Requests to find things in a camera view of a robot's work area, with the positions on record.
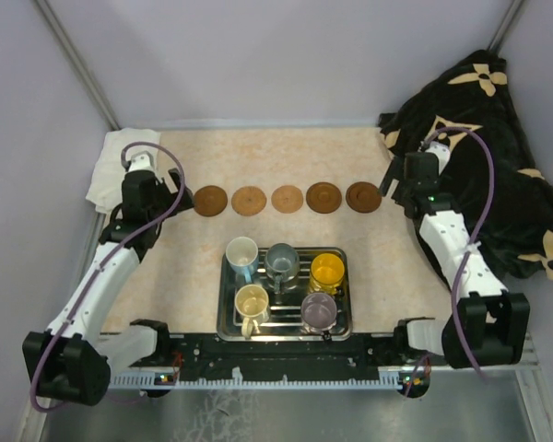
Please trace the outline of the brown wooden coaster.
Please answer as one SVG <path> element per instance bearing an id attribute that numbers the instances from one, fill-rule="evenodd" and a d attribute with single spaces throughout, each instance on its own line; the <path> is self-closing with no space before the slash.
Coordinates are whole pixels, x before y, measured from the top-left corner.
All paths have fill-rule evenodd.
<path id="1" fill-rule="evenodd" d="M 264 210 L 265 205 L 265 193 L 256 186 L 243 186 L 231 198 L 233 210 L 243 216 L 257 215 Z"/>
<path id="2" fill-rule="evenodd" d="M 346 202 L 355 212 L 367 214 L 380 207 L 382 196 L 374 184 L 358 181 L 347 188 Z"/>
<path id="3" fill-rule="evenodd" d="M 194 194 L 194 210 L 201 216 L 221 214 L 227 207 L 227 193 L 216 185 L 207 185 Z"/>
<path id="4" fill-rule="evenodd" d="M 306 192 L 307 205 L 316 213 L 331 214 L 342 203 L 341 191 L 331 182 L 314 183 Z"/>

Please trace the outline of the white and blue mug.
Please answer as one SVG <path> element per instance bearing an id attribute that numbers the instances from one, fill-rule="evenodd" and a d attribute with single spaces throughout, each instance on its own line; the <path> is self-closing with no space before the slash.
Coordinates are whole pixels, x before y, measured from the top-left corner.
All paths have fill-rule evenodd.
<path id="1" fill-rule="evenodd" d="M 259 249 L 254 240 L 247 237 L 232 239 L 225 251 L 230 268 L 244 277 L 247 285 L 253 282 L 253 275 L 259 266 Z"/>

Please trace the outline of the yellow glass mug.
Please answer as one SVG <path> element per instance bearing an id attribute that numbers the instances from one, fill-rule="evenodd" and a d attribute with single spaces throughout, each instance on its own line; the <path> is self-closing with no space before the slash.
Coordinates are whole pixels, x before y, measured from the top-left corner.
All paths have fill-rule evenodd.
<path id="1" fill-rule="evenodd" d="M 345 264 L 339 256 L 329 252 L 317 255 L 310 268 L 310 291 L 336 296 L 345 272 Z"/>

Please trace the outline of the woven rattan coaster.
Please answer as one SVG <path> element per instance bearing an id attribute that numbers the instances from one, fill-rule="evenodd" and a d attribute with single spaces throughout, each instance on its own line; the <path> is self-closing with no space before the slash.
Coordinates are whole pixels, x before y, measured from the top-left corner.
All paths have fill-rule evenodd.
<path id="1" fill-rule="evenodd" d="M 301 190 L 294 185 L 283 185 L 271 195 L 271 204 L 282 214 L 292 214 L 300 210 L 304 199 Z"/>

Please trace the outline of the grey metal mug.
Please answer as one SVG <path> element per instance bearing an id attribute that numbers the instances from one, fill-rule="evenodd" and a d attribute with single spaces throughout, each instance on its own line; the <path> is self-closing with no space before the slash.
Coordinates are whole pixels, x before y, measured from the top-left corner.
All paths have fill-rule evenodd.
<path id="1" fill-rule="evenodd" d="M 300 256 L 289 244 L 277 243 L 265 255 L 265 273 L 275 294 L 282 294 L 300 271 Z"/>

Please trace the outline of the purple mug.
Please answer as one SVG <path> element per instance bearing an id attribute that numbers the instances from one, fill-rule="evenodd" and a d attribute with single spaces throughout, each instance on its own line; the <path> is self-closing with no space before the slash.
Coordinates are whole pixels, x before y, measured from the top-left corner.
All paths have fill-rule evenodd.
<path id="1" fill-rule="evenodd" d="M 324 292 L 310 293 L 301 302 L 300 317 L 305 331 L 328 334 L 337 321 L 334 298 Z"/>

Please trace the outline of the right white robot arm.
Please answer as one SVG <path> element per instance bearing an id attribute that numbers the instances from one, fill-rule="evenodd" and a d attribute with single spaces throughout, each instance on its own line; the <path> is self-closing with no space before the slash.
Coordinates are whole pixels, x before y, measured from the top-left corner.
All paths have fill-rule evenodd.
<path id="1" fill-rule="evenodd" d="M 426 351 L 453 368 L 514 365 L 522 358 L 530 305 L 490 270 L 453 196 L 441 191 L 440 176 L 450 156 L 448 146 L 431 142 L 395 157 L 382 181 L 382 192 L 398 182 L 392 198 L 412 221 L 420 247 L 451 292 L 449 319 L 399 322 L 404 334 L 393 342 L 394 356 L 407 365 Z"/>

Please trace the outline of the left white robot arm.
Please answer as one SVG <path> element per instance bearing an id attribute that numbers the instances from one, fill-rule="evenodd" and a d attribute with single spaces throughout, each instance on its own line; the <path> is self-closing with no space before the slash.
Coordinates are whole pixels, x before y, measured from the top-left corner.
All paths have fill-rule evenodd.
<path id="1" fill-rule="evenodd" d="M 93 406 L 105 396 L 114 376 L 143 359 L 160 366 L 173 354 L 166 323 L 134 320 L 121 333 L 100 342 L 100 332 L 112 305 L 131 274 L 159 239 L 162 223 L 194 208 L 181 165 L 169 174 L 177 190 L 171 192 L 158 177 L 149 142 L 129 157 L 121 154 L 125 174 L 122 201 L 102 230 L 92 264 L 63 310 L 43 332 L 30 332 L 22 351 L 29 373 L 31 406 L 73 402 Z"/>

